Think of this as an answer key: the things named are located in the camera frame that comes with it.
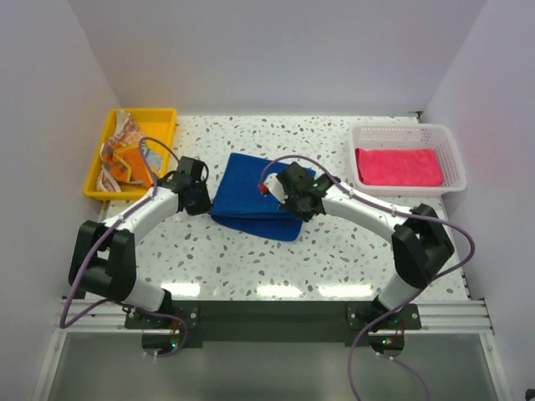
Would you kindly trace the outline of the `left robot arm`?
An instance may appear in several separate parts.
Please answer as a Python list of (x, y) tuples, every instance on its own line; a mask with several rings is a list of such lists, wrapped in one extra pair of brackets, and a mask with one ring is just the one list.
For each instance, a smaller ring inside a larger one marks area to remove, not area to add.
[(81, 289), (115, 303), (144, 311), (154, 327), (174, 317), (171, 293), (140, 278), (136, 246), (161, 222), (179, 212), (206, 214), (212, 203), (205, 162), (183, 156), (175, 170), (156, 182), (133, 205), (104, 221), (79, 228), (69, 270), (71, 291)]

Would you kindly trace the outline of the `blue towel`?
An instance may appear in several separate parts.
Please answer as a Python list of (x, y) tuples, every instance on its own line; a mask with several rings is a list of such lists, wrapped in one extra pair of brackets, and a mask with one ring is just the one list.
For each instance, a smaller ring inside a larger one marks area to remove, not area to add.
[(271, 196), (258, 189), (259, 179), (269, 161), (232, 153), (218, 186), (211, 218), (227, 228), (268, 240), (294, 241), (303, 221), (278, 208)]

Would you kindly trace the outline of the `pink microfiber towel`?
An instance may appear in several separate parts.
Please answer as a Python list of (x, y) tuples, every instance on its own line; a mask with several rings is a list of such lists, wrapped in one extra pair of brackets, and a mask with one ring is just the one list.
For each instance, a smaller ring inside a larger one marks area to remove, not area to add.
[(354, 151), (360, 181), (365, 185), (437, 187), (444, 177), (432, 149)]

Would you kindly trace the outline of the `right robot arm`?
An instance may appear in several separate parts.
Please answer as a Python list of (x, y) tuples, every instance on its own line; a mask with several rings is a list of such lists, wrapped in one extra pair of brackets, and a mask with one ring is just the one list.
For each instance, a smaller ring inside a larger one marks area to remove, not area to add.
[(368, 312), (380, 327), (393, 327), (402, 318), (399, 304), (425, 290), (454, 253), (450, 237), (428, 205), (389, 205), (326, 173), (315, 178), (296, 162), (268, 175), (263, 184), (282, 209), (303, 221), (318, 215), (338, 217), (387, 240), (395, 273)]

